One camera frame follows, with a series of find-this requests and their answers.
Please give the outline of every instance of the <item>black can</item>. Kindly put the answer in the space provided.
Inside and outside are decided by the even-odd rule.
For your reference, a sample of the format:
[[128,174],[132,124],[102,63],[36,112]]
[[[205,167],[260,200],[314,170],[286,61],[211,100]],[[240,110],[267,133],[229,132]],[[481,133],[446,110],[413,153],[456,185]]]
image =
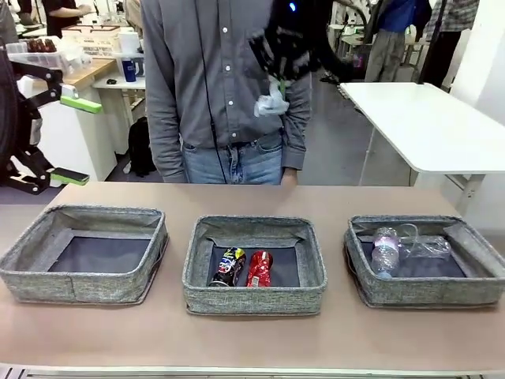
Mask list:
[[235,287],[238,276],[244,269],[246,259],[243,249],[238,247],[227,249],[221,258],[217,273],[214,274],[212,281],[209,283],[209,287]]

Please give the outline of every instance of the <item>empty basket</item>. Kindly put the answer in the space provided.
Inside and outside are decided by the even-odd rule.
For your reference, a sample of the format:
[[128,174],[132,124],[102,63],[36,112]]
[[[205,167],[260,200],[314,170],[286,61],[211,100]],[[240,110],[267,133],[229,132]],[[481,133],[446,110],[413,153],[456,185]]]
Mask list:
[[0,259],[0,277],[20,302],[137,304],[167,241],[161,211],[57,206]]

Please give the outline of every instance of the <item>black backpack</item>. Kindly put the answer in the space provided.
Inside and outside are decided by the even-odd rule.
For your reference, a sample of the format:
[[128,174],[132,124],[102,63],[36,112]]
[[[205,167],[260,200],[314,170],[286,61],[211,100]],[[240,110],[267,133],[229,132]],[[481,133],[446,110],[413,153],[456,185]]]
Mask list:
[[152,162],[151,148],[149,147],[149,127],[145,117],[139,118],[131,128],[128,135],[129,158],[132,161],[131,171],[137,176],[144,177],[156,171]]

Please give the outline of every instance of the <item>hand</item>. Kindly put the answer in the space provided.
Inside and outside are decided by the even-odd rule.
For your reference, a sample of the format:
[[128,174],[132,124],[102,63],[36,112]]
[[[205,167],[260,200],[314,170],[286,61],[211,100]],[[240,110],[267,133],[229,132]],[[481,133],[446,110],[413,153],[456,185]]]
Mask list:
[[285,168],[282,175],[281,186],[295,187],[298,185],[298,171],[294,168]]
[[82,6],[79,6],[78,8],[82,12],[83,16],[93,13],[93,9],[91,8],[91,6],[87,6],[87,5],[83,4]]

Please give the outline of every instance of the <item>blue cup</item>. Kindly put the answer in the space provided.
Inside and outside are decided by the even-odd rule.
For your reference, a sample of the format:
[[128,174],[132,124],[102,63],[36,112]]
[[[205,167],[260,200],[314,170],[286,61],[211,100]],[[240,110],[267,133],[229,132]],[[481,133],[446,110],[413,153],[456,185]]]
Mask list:
[[135,75],[135,63],[131,59],[123,59],[123,73],[125,74],[125,80],[129,83],[137,81]]

